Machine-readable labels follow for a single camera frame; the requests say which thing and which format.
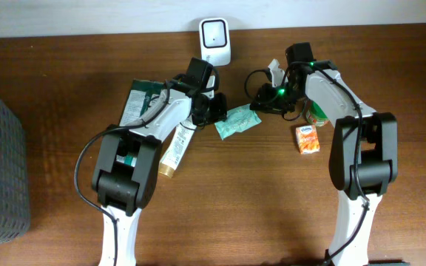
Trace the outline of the white tube with gold cap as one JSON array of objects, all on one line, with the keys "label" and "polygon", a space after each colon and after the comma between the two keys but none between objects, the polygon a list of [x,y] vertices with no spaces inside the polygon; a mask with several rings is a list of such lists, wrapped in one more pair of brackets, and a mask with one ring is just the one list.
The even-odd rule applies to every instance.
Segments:
[{"label": "white tube with gold cap", "polygon": [[192,123],[192,119],[190,117],[181,122],[175,128],[172,141],[160,159],[158,170],[159,175],[173,178],[173,175],[180,165],[196,128],[196,125]]}]

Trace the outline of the green lidded jar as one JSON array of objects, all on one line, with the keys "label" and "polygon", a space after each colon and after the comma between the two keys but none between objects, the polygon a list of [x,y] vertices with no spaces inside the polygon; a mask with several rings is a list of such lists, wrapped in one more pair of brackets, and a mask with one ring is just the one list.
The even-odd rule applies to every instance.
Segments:
[{"label": "green lidded jar", "polygon": [[305,119],[308,123],[315,126],[324,126],[329,122],[329,119],[323,110],[321,110],[319,105],[314,101],[311,102],[311,105],[306,112]]}]

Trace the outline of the mint green wipes packet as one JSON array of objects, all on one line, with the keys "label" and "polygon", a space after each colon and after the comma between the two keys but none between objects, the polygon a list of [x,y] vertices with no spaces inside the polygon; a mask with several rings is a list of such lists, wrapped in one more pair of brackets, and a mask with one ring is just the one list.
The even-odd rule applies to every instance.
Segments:
[{"label": "mint green wipes packet", "polygon": [[250,105],[246,104],[227,111],[226,120],[216,122],[215,128],[220,135],[221,140],[232,136],[235,133],[241,133],[262,121],[257,113],[250,110]]}]

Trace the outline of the dark green wipes pack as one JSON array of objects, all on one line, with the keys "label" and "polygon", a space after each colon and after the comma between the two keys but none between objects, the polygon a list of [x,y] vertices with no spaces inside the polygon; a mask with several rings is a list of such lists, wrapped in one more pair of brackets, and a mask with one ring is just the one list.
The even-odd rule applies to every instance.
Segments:
[{"label": "dark green wipes pack", "polygon": [[163,83],[148,80],[133,80],[128,98],[124,104],[119,126],[137,120],[157,100],[152,99],[159,96]]}]

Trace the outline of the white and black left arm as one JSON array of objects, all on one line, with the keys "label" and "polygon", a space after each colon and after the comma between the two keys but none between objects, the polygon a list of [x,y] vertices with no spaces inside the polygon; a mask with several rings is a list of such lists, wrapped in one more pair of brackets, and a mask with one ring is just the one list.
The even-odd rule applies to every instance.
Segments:
[{"label": "white and black left arm", "polygon": [[194,132],[226,119],[218,87],[218,71],[198,58],[164,82],[133,80],[120,122],[98,136],[92,189],[104,218],[100,265],[135,265],[138,221],[160,165],[176,167]]}]

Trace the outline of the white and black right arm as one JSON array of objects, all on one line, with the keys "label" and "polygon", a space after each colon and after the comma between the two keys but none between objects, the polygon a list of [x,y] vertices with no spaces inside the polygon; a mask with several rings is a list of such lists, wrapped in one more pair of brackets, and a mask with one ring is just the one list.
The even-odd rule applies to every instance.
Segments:
[{"label": "white and black right arm", "polygon": [[345,84],[337,66],[314,58],[308,42],[285,51],[287,67],[272,61],[268,78],[251,97],[251,110],[275,115],[312,101],[334,127],[328,170],[338,192],[334,237],[323,265],[368,265],[373,218],[398,173],[397,120],[377,112]]}]

